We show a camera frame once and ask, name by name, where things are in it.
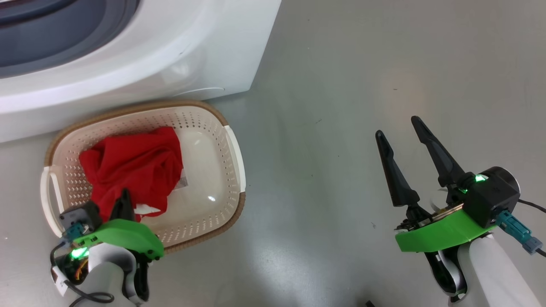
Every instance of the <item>red cloth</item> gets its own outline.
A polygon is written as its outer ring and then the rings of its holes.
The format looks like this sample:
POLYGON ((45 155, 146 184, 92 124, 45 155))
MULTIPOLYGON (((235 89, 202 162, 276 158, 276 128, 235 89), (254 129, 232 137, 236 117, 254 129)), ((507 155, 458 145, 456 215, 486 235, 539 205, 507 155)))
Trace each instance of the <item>red cloth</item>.
POLYGON ((123 188, 129 189, 133 208, 147 204, 160 210, 146 216, 164 213, 183 167, 180 142, 172 127, 107 137, 82 152, 80 163, 93 185, 91 199, 98 204, 103 221, 110 218, 123 188))

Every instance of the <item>washing machine drum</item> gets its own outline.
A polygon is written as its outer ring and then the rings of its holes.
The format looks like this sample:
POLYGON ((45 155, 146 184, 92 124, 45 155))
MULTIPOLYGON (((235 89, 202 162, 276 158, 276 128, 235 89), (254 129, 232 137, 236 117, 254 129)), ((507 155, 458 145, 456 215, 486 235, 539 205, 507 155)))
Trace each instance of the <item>washing machine drum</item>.
POLYGON ((0 0, 0 78, 65 64, 127 26, 139 0, 0 0))

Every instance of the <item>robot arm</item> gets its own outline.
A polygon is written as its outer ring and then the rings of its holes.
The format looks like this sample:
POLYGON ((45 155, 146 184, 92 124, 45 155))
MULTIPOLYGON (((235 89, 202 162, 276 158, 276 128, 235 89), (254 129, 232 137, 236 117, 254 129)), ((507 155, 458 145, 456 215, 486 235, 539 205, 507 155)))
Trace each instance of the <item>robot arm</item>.
POLYGON ((519 200, 518 182, 501 167, 478 175, 465 173, 423 121, 413 116, 413 127, 425 144, 446 187, 447 206, 430 214, 418 204, 394 161, 382 131, 376 132, 379 155, 394 206, 407 205, 406 219, 396 228, 402 252, 422 252, 432 275, 449 296, 451 306, 537 307, 536 297, 490 230, 500 226, 531 255, 542 243, 519 222, 512 211, 519 200))
POLYGON ((148 264, 164 255, 163 244, 144 224, 134 221, 127 191, 110 221, 102 223, 93 202, 61 213, 66 231, 51 252, 51 276, 73 306, 140 306, 148 301, 148 264), (68 252, 55 255, 68 246, 68 252))

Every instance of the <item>blue connector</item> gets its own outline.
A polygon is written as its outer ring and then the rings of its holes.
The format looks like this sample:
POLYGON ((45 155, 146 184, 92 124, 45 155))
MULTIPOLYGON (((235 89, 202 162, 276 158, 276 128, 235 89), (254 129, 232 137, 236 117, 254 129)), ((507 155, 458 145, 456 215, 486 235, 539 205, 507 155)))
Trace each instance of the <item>blue connector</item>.
POLYGON ((86 232, 85 227, 80 223, 73 224, 65 232, 63 232, 62 240, 65 240, 68 244, 71 244, 72 241, 81 237, 86 232))
POLYGON ((503 211, 497 216, 495 224, 504 230, 507 234, 513 236, 523 249, 533 255, 538 249, 542 248, 542 242, 531 236, 531 230, 516 219, 510 212, 503 211))

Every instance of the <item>basket handle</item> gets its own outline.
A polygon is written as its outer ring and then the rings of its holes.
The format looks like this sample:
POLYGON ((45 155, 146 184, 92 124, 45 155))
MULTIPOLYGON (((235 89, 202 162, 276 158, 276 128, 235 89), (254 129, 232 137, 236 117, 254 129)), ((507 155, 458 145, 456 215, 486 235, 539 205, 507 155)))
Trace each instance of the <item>basket handle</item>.
POLYGON ((239 179, 239 187, 241 188, 241 191, 244 192, 246 189, 246 175, 245 175, 245 165, 242 162, 242 154, 241 149, 239 148, 239 143, 237 142, 237 138, 235 137, 235 133, 233 133, 233 130, 229 125, 224 126, 225 131, 227 132, 229 145, 233 148, 233 153, 235 153, 235 159, 233 159, 236 170, 238 171, 238 179, 239 179))
POLYGON ((49 227, 55 233, 57 237, 62 236, 63 227, 59 225, 59 222, 53 214, 53 207, 51 206, 51 198, 49 195, 49 183, 50 179, 53 182, 53 188, 55 190, 55 197, 57 198, 57 203, 59 204, 59 209, 63 208, 62 198, 61 198, 61 189, 59 188, 59 182, 57 180, 57 175, 52 170, 51 166, 44 167, 44 171, 41 173, 40 179, 40 197, 41 197, 41 207, 44 210, 45 219, 48 221, 49 227))

